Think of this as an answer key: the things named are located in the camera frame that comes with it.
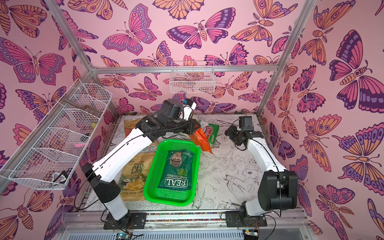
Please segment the dark green Real chips bag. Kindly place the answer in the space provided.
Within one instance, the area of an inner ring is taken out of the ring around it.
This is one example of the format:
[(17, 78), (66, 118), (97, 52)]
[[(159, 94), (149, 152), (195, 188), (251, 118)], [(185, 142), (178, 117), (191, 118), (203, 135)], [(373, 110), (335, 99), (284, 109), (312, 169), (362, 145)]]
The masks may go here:
[(159, 189), (188, 191), (192, 187), (194, 153), (189, 150), (168, 151)]

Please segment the green white Chuba chips bag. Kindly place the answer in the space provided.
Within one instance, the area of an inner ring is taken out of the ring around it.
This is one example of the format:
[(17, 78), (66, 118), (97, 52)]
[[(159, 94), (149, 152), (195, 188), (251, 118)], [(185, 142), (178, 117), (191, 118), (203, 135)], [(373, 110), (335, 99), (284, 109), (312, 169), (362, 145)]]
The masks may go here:
[(219, 133), (220, 126), (212, 123), (208, 123), (205, 127), (203, 127), (203, 131), (207, 137), (208, 142), (211, 145), (214, 145), (216, 142), (216, 138)]

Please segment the yellow sour cream chips bag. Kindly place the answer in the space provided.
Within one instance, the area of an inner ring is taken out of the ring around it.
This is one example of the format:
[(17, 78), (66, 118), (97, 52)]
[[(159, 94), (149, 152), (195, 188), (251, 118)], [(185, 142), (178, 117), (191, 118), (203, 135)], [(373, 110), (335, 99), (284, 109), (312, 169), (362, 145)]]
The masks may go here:
[(155, 152), (139, 153), (126, 164), (119, 180), (120, 195), (125, 202), (144, 201), (144, 186), (149, 175)]

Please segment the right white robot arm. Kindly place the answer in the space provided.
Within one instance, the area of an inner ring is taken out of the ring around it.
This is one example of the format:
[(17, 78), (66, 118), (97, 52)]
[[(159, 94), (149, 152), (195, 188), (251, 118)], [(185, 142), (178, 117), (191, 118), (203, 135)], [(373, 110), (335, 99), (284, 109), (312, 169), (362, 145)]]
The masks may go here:
[(254, 130), (251, 116), (240, 116), (237, 121), (239, 125), (231, 125), (225, 131), (225, 135), (236, 147), (245, 146), (263, 173), (257, 197), (242, 203), (241, 210), (244, 216), (258, 217), (272, 211), (295, 209), (298, 201), (297, 174), (288, 171), (277, 160), (263, 133)]

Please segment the tan kettle chips bag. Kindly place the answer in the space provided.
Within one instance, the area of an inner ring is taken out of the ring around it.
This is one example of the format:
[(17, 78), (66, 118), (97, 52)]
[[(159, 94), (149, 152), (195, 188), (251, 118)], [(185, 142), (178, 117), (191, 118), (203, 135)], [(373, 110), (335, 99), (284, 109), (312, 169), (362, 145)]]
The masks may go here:
[(136, 124), (139, 123), (141, 120), (124, 120), (124, 131), (125, 136), (127, 137), (132, 130), (136, 127)]

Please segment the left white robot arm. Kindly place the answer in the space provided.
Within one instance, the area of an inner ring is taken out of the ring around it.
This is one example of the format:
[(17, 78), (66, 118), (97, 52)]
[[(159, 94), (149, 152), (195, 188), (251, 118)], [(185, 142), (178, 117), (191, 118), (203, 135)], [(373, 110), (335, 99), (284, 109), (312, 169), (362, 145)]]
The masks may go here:
[(124, 166), (139, 152), (167, 133), (192, 135), (200, 127), (200, 123), (194, 118), (160, 120), (159, 116), (149, 115), (142, 118), (109, 154), (93, 164), (85, 163), (81, 166), (92, 189), (114, 220), (120, 221), (129, 217), (129, 210), (120, 195), (121, 189), (115, 181), (116, 175)]

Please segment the orange cream cassava chips bag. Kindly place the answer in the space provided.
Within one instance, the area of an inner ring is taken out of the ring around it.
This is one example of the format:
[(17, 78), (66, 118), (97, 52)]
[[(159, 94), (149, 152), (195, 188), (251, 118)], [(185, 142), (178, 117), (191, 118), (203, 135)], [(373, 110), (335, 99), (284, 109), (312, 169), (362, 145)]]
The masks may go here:
[(211, 145), (202, 128), (197, 129), (192, 135), (189, 135), (189, 137), (196, 146), (199, 146), (202, 149), (203, 152), (213, 153)]

